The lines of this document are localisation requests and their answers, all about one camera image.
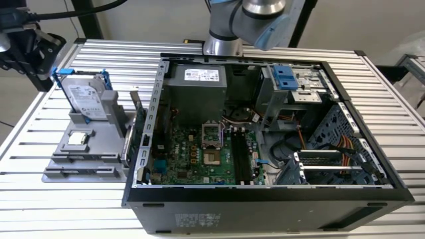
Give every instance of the blue latch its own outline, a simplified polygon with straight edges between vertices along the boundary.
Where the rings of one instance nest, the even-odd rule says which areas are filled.
[[[298,89],[298,82],[289,66],[273,66],[273,76],[281,90]]]

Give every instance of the side panel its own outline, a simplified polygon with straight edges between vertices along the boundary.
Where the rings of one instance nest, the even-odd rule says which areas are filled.
[[[386,214],[399,202],[135,202],[129,203],[153,233],[269,233],[348,231]]]

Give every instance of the metal slotted surface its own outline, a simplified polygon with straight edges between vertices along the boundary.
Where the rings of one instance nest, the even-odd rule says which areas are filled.
[[[62,67],[106,68],[118,101],[133,110],[129,90],[147,105],[161,52],[199,54],[198,44],[87,40],[74,45]],[[352,51],[245,47],[245,56],[327,61],[374,137],[415,198],[415,203],[351,232],[312,234],[179,235],[193,238],[425,238],[425,130],[367,58]],[[129,209],[121,209],[123,183],[41,183],[41,173],[67,125],[69,105],[58,89],[39,94],[1,149],[0,238],[149,237]]]

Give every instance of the white label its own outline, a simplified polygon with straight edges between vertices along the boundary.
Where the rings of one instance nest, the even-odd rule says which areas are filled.
[[[67,89],[77,107],[91,120],[103,120],[106,114],[99,103],[95,90],[90,86],[69,85]]]
[[[177,213],[177,227],[217,227],[221,213]]]
[[[251,117],[251,121],[257,123],[258,119],[259,119],[259,115],[254,114]]]
[[[218,70],[186,69],[185,81],[218,81]]]
[[[83,157],[82,157],[82,156],[71,155],[71,156],[69,156],[69,159],[83,159]]]

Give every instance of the power cable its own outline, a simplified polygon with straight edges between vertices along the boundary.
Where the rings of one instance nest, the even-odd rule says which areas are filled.
[[[63,0],[63,3],[65,3],[66,11],[69,12],[69,8],[67,8],[66,0]],[[77,27],[74,26],[74,23],[73,23],[71,17],[69,18],[69,21],[70,21],[70,23],[71,23],[71,26],[73,26],[74,32],[77,33],[77,38],[79,38],[79,33],[78,33],[78,30],[77,30]]]
[[[207,11],[211,12],[211,3],[210,0],[203,0],[206,7],[207,7]]]
[[[9,127],[11,127],[11,128],[14,128],[14,125],[11,125],[11,124],[7,124],[7,123],[5,123],[5,122],[2,122],[2,121],[0,121],[0,123],[3,124],[3,125],[6,125],[6,126],[9,126]]]
[[[46,13],[46,14],[34,14],[33,15],[33,20],[41,21],[41,20],[51,20],[51,19],[61,19],[61,18],[67,18],[67,17],[77,17],[77,16],[85,16],[89,14],[98,13],[101,11],[106,11],[122,3],[125,3],[126,0],[115,0],[111,3],[107,3],[102,6],[94,7],[89,10],[81,10],[81,11],[67,11],[67,12],[57,12],[57,13]]]

